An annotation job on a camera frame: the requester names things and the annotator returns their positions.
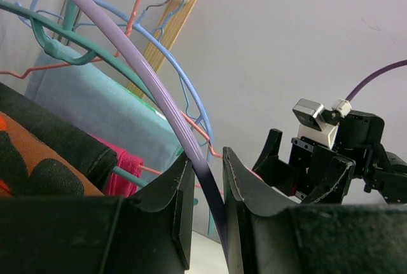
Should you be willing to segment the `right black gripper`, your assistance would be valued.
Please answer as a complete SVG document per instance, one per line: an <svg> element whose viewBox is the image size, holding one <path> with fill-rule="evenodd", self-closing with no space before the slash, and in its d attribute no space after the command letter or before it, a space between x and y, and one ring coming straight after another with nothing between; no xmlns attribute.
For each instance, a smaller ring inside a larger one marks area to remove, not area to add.
<svg viewBox="0 0 407 274"><path fill-rule="evenodd" d="M355 161L309 139L293 138L289 163L279 159L282 131L270 129L252 171L270 187L302 204L341 204Z"/></svg>

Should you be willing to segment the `orange camouflage trousers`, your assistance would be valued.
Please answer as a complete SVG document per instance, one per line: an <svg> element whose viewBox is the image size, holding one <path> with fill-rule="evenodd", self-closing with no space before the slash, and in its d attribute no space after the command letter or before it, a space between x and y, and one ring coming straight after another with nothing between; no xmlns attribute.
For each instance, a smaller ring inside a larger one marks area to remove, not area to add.
<svg viewBox="0 0 407 274"><path fill-rule="evenodd" d="M101 196L82 173L1 113L1 197Z"/></svg>

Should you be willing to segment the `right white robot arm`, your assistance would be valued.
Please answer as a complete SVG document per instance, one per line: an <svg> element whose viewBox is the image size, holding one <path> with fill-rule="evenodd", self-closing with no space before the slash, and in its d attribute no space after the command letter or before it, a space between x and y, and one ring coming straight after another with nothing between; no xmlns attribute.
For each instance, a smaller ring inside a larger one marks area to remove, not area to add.
<svg viewBox="0 0 407 274"><path fill-rule="evenodd" d="M365 192L378 191L388 204L405 204L406 162L382 145L384 120L355 110L342 117L323 109L320 116L327 129L337 131L332 147L299 133L285 163L278 156L282 132L271 129L253 172L306 204L341 203L352 179L362 179Z"/></svg>

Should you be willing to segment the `lilac plastic hanger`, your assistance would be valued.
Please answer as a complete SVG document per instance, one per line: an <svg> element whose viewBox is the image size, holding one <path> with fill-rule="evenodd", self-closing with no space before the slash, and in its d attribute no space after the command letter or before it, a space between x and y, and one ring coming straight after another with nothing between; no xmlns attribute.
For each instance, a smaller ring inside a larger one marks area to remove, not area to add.
<svg viewBox="0 0 407 274"><path fill-rule="evenodd" d="M128 78L134 71L141 77L162 113L166 116L173 131L177 135L187 157L193 164L208 206L216 223L217 232L223 247L225 259L228 259L228 240L226 230L225 206L210 166L204 158L200 146L178 106L168 93L151 66L146 62L140 51L124 35L117 25L92 0L72 0L110 42L121 53L128 65L132 68Z"/></svg>

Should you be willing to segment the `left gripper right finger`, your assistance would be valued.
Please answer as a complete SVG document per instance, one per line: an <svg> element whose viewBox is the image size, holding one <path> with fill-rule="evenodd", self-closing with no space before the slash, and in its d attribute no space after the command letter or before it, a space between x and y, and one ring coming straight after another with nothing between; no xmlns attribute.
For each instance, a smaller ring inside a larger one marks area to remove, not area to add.
<svg viewBox="0 0 407 274"><path fill-rule="evenodd" d="M230 273L405 273L406 207L299 205L223 149Z"/></svg>

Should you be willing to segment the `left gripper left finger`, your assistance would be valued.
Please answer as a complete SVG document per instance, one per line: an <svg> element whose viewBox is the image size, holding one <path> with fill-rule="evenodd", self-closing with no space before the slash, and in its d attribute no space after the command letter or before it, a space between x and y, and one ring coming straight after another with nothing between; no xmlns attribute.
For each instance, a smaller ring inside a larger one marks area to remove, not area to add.
<svg viewBox="0 0 407 274"><path fill-rule="evenodd" d="M2 273L184 273L195 176L185 155L135 195L1 200Z"/></svg>

